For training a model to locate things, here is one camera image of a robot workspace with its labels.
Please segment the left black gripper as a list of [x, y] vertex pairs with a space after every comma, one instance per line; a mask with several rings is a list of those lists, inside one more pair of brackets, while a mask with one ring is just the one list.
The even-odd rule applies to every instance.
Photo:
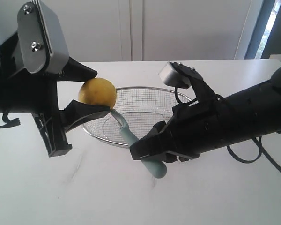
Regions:
[[111, 108], [72, 100], [64, 110], [59, 110], [57, 81], [84, 83], [95, 78], [97, 71], [70, 57], [56, 80], [46, 73], [31, 74], [25, 68], [16, 68], [16, 60], [21, 57], [15, 32], [0, 46], [0, 113], [3, 121], [0, 129], [21, 124], [19, 118], [10, 119], [10, 113], [30, 113], [48, 156], [65, 155], [72, 149], [67, 142], [66, 131], [105, 117]]

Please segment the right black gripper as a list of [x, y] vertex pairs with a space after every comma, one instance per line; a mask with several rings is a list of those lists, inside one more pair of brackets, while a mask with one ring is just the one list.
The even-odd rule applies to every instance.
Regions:
[[165, 121], [156, 123], [140, 139], [153, 158], [196, 159], [204, 152], [227, 146], [227, 105], [205, 82], [197, 82], [192, 88], [196, 104], [174, 107], [167, 125]]

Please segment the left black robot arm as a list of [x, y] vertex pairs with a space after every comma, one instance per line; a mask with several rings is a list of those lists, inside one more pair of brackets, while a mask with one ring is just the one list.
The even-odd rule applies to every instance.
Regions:
[[21, 59], [18, 34], [14, 33], [0, 46], [0, 129], [21, 124], [10, 113], [30, 113], [44, 141], [49, 157], [67, 154], [72, 145], [66, 133], [86, 122], [103, 118], [110, 111], [103, 104], [89, 105], [72, 100], [63, 110], [58, 106], [57, 82], [86, 82], [97, 72], [70, 58], [56, 74], [41, 71], [31, 74], [25, 68], [16, 68]]

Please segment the right grey black robot arm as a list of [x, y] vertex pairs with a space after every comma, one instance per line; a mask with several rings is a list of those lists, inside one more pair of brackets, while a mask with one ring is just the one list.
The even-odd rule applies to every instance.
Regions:
[[173, 107], [168, 122], [130, 147], [134, 160], [166, 160], [174, 155], [195, 159], [201, 153], [270, 133], [281, 133], [281, 67], [262, 83], [220, 99], [193, 68], [168, 63], [173, 87], [192, 87], [195, 104]]

